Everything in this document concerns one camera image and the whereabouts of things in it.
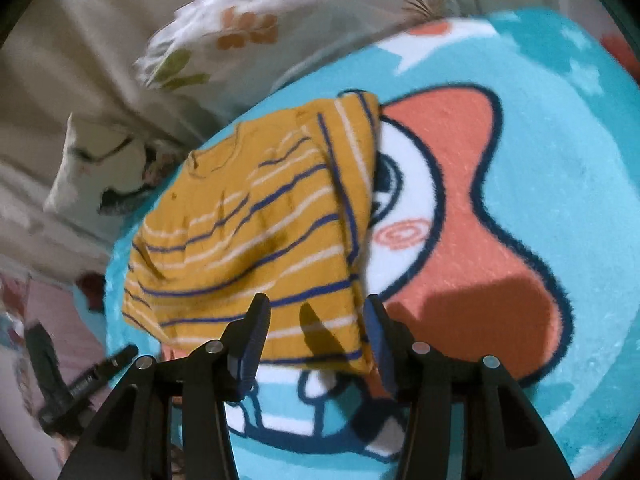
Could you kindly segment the orange striped sweater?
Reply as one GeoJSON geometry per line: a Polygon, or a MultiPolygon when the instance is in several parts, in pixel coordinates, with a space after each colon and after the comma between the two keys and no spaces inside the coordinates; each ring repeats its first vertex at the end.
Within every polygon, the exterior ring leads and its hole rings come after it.
{"type": "Polygon", "coordinates": [[[264,362],[368,374],[360,272],[379,132],[376,96],[349,91],[190,153],[134,234],[125,321],[191,351],[263,294],[264,362]]]}

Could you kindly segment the white pillow with lady print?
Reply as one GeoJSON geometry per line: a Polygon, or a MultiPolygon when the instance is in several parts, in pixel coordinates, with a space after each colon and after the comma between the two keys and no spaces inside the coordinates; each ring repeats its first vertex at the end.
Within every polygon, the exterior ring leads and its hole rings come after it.
{"type": "Polygon", "coordinates": [[[43,209],[111,243],[125,219],[186,154],[175,142],[72,113],[66,122],[61,166],[43,209]]]}

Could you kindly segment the red plastic bag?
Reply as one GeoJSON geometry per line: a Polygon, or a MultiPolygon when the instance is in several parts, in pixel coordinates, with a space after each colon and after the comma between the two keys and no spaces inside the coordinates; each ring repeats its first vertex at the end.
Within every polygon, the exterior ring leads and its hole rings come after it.
{"type": "Polygon", "coordinates": [[[640,82],[640,62],[626,39],[619,34],[604,35],[600,43],[623,68],[640,82]]]}

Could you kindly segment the white floral ruffled pillow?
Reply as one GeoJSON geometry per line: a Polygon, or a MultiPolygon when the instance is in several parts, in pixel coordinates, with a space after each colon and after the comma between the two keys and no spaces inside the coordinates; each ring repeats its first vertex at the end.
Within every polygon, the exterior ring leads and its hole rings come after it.
{"type": "Polygon", "coordinates": [[[184,96],[228,124],[348,52],[476,9],[475,0],[191,0],[134,70],[143,87],[184,96]]]}

